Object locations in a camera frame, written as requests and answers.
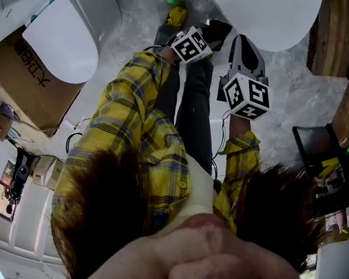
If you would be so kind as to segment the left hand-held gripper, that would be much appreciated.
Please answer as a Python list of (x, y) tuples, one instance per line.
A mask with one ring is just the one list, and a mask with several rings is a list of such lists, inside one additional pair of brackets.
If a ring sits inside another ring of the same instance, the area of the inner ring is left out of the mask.
[(174, 27), (176, 33), (170, 47), (184, 63), (199, 61), (222, 47), (222, 37), (210, 25), (200, 24), (186, 29)]

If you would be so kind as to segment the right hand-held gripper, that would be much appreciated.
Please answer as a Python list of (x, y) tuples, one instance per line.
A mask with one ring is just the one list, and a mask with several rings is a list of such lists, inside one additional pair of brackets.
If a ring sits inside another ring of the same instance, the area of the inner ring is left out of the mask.
[[(248, 70), (265, 66), (257, 47), (243, 34), (233, 39), (229, 63)], [(263, 70), (253, 74), (230, 69), (220, 76), (218, 89), (217, 100), (228, 105), (231, 115), (255, 121), (271, 109), (272, 89)]]

